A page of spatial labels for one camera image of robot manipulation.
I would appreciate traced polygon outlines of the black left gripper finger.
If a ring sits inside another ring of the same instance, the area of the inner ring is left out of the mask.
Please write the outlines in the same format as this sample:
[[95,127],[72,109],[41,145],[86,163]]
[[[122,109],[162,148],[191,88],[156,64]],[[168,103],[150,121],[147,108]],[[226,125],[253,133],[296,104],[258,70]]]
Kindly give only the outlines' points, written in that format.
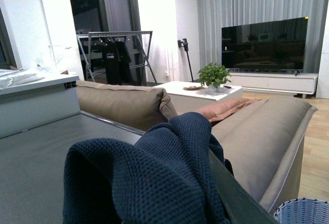
[[212,151],[209,151],[209,165],[232,223],[278,223],[243,189]]

